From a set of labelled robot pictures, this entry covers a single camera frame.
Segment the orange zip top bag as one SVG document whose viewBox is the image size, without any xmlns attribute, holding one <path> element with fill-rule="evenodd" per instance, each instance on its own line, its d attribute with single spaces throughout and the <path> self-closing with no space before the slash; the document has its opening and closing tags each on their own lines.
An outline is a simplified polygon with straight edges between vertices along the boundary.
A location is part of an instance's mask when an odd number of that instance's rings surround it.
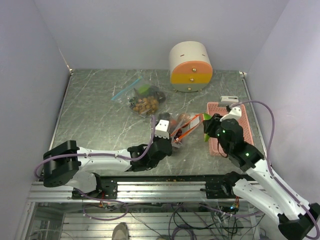
<svg viewBox="0 0 320 240">
<path fill-rule="evenodd" d="M 191 119 L 187 124 L 182 125 L 181 123 L 177 122 L 178 115 L 181 113 L 170 113 L 171 119 L 169 122 L 169 133 L 171 136 L 171 133 L 175 131 L 181 131 L 181 147 L 186 143 L 187 137 L 202 123 L 203 121 L 203 114 L 202 113 L 189 113 L 191 116 Z"/>
</svg>

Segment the pink perforated plastic basket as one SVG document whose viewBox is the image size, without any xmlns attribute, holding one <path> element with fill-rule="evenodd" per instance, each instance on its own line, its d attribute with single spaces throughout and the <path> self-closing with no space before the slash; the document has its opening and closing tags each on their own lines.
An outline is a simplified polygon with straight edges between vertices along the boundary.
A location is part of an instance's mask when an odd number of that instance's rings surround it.
<svg viewBox="0 0 320 240">
<path fill-rule="evenodd" d="M 244 105 L 219 107 L 217 102 L 209 102 L 203 125 L 204 140 L 209 142 L 212 156 L 249 158 L 254 142 Z"/>
</svg>

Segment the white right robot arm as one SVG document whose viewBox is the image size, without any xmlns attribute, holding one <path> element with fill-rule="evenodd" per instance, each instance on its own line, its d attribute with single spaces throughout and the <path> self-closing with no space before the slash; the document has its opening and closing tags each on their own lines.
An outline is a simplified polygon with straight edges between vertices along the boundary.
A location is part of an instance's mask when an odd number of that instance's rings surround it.
<svg viewBox="0 0 320 240">
<path fill-rule="evenodd" d="M 302 240 L 313 228 L 318 228 L 320 205 L 309 203 L 273 170 L 264 155 L 244 140 L 243 128 L 234 118 L 224 119 L 220 114 L 203 115 L 205 139 L 217 139 L 230 161 L 263 189 L 250 184 L 237 172 L 227 173 L 220 186 L 226 198 L 240 197 L 277 224 L 288 240 Z"/>
</svg>

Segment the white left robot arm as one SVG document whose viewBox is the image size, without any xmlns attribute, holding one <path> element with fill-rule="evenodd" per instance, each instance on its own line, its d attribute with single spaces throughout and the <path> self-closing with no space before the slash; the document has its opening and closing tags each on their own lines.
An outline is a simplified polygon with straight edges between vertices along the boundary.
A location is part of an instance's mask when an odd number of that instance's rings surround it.
<svg viewBox="0 0 320 240">
<path fill-rule="evenodd" d="M 155 168 L 173 153 L 172 138 L 153 137 L 152 143 L 116 151 L 92 150 L 67 140 L 43 155 L 43 185 L 70 186 L 96 199 L 102 193 L 100 177 L 106 172 L 143 172 Z"/>
</svg>

